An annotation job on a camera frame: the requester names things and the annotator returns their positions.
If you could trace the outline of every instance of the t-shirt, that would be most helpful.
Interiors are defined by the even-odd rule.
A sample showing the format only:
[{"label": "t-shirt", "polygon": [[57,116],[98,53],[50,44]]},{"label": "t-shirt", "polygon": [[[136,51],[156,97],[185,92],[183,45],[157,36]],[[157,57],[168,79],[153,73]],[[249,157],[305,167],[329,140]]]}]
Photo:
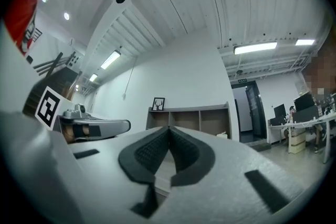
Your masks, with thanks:
[{"label": "t-shirt", "polygon": [[36,5],[37,0],[12,0],[4,17],[7,30],[23,55],[33,41]]}]

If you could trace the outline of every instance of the white desk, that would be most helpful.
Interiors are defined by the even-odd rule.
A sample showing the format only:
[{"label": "white desk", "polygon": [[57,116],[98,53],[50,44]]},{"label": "white desk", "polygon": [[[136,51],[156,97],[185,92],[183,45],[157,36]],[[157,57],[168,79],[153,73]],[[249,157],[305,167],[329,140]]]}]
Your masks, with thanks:
[{"label": "white desk", "polygon": [[327,143],[326,143],[326,149],[324,151],[324,159],[323,159],[323,163],[326,163],[329,159],[329,155],[330,155],[330,121],[332,120],[336,120],[336,112],[331,112],[328,115],[324,115],[322,117],[319,117],[316,120],[311,120],[311,121],[307,121],[307,122],[300,122],[300,123],[287,123],[284,125],[277,125],[277,126],[268,126],[269,128],[269,133],[271,134],[271,130],[281,130],[283,128],[288,128],[288,139],[289,139],[289,143],[288,143],[288,153],[290,152],[291,149],[291,138],[292,138],[292,133],[291,133],[291,129],[293,127],[295,128],[307,128],[307,127],[312,127],[315,124],[320,124],[325,122],[327,125],[327,131],[326,131],[326,136],[327,136]]}]

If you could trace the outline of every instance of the doorway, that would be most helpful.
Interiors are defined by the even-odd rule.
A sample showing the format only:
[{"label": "doorway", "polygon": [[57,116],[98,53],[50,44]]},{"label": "doorway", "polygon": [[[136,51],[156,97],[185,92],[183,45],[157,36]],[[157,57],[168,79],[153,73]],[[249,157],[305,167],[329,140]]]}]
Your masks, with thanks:
[{"label": "doorway", "polygon": [[257,83],[251,81],[231,86],[237,109],[239,141],[250,143],[266,139],[266,120]]}]

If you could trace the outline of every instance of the picture frame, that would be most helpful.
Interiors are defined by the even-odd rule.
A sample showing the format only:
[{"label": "picture frame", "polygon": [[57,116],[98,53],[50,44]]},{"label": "picture frame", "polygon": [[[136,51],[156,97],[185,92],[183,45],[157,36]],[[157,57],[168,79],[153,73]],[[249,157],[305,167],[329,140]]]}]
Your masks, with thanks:
[{"label": "picture frame", "polygon": [[152,105],[152,111],[163,111],[164,100],[165,98],[163,97],[155,97]]}]

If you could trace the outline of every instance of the rectangular light fixture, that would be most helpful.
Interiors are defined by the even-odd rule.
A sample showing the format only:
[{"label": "rectangular light fixture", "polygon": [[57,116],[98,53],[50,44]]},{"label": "rectangular light fixture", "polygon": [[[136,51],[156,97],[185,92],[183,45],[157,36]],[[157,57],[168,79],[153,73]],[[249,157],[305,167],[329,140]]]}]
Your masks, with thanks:
[{"label": "rectangular light fixture", "polygon": [[315,39],[298,39],[296,41],[295,46],[301,46],[301,45],[313,45]]},{"label": "rectangular light fixture", "polygon": [[110,64],[112,64],[115,60],[117,60],[121,56],[121,53],[115,50],[109,58],[101,65],[102,69],[107,69]]},{"label": "rectangular light fixture", "polygon": [[94,81],[96,79],[97,75],[96,74],[93,74],[90,78],[90,81]]},{"label": "rectangular light fixture", "polygon": [[234,49],[234,54],[245,54],[247,52],[259,51],[259,50],[272,50],[277,47],[277,42],[269,42],[255,45],[238,46]]}]

